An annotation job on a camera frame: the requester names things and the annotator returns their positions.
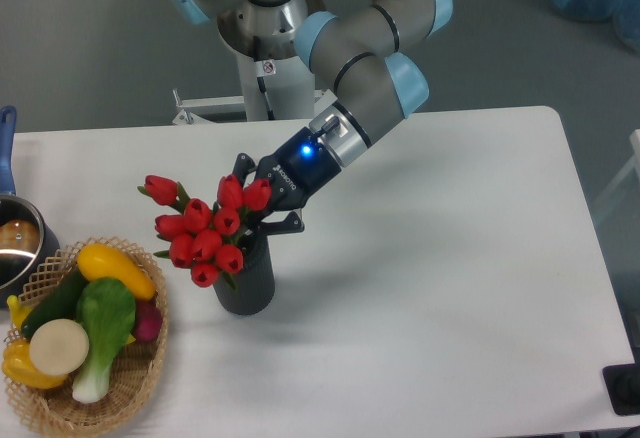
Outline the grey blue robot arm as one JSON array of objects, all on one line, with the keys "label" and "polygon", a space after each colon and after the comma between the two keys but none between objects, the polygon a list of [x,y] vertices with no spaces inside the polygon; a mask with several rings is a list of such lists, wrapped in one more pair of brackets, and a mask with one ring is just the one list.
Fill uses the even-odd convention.
[{"label": "grey blue robot arm", "polygon": [[172,1],[189,22],[216,24],[236,56],[248,120],[307,120],[274,153],[234,165],[239,180],[271,184],[247,222],[269,234],[301,231],[308,199],[427,100],[405,51],[453,9],[452,0],[371,0],[341,19],[322,0]]}]

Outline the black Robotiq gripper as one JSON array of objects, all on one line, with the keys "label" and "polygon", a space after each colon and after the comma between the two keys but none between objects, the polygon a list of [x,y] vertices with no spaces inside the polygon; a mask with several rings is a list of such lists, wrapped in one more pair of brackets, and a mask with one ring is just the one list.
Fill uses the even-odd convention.
[{"label": "black Robotiq gripper", "polygon": [[283,220],[260,222],[253,227],[266,236],[302,233],[301,213],[308,199],[341,172],[341,166],[311,130],[302,128],[274,153],[263,157],[258,167],[246,153],[236,157],[232,175],[242,188],[256,179],[266,179],[272,189],[268,211],[290,211]]}]

